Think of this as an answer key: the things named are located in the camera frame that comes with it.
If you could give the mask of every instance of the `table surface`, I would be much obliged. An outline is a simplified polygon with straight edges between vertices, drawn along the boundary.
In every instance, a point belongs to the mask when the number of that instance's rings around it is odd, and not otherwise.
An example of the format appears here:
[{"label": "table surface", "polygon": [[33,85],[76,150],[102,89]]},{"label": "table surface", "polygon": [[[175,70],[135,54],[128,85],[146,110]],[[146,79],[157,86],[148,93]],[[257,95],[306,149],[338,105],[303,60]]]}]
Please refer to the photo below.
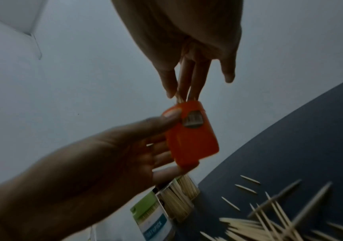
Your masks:
[{"label": "table surface", "polygon": [[[265,191],[272,196],[297,179],[303,180],[300,186],[280,201],[291,220],[326,182],[333,182],[329,196],[299,231],[319,229],[343,240],[343,234],[326,225],[326,221],[343,225],[343,83],[287,115],[214,169],[199,184],[201,194],[194,200],[194,212],[177,224],[176,240],[205,240],[200,231],[230,240],[220,217],[246,218],[250,203],[255,206],[266,200]],[[224,202],[222,196],[241,211]],[[273,210],[267,216],[278,222]]]}]

